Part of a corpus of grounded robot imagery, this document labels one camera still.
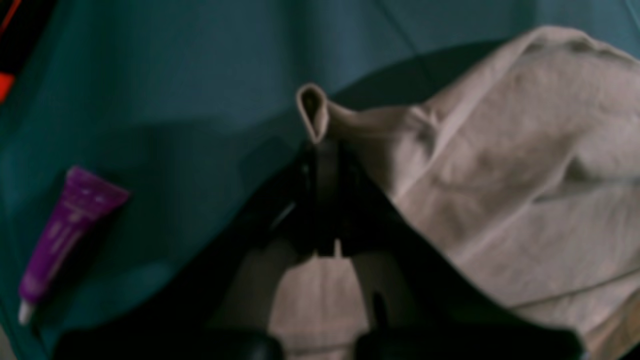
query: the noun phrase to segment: white tube cap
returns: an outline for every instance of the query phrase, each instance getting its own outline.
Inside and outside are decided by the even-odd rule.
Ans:
[[[33,313],[36,311],[36,306],[30,304],[26,301],[22,301],[20,303],[20,311],[18,312],[18,322],[22,326],[29,325],[31,318],[33,317]]]

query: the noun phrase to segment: beige fabric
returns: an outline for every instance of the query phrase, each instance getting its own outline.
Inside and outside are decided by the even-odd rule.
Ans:
[[[357,337],[369,328],[359,289],[349,259],[314,256],[290,269],[269,322],[287,358],[351,359]]]
[[[0,360],[15,360],[15,355],[11,349],[9,339],[6,337],[3,328],[0,326]]]
[[[319,96],[307,118],[303,94]],[[580,31],[511,41],[423,104],[354,112],[314,85],[310,137],[342,139],[498,303],[574,328],[592,359],[640,341],[640,65]]]

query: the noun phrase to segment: beige cloth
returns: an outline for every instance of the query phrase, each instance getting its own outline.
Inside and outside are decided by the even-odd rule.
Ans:
[[[4,333],[4,329],[0,326],[0,360],[15,360],[15,355],[11,349],[9,339]]]
[[[312,119],[305,92],[321,99]],[[592,359],[617,359],[640,341],[631,56],[544,27],[422,104],[354,112],[314,85],[298,99],[313,141],[351,143],[407,221],[499,304],[575,329]]]

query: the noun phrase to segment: teal bedsheet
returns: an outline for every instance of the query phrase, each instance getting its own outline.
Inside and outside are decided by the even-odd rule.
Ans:
[[[419,101],[540,24],[640,56],[636,3],[60,0],[0,109],[0,322],[14,351],[47,359],[64,331],[162,287],[292,158],[303,83],[354,108]],[[32,331],[17,325],[18,283],[74,164],[134,197]]]

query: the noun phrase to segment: orange object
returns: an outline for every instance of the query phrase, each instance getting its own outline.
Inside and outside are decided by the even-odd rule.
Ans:
[[[0,72],[0,103],[4,102],[4,98],[9,94],[13,81],[15,81],[15,76]]]

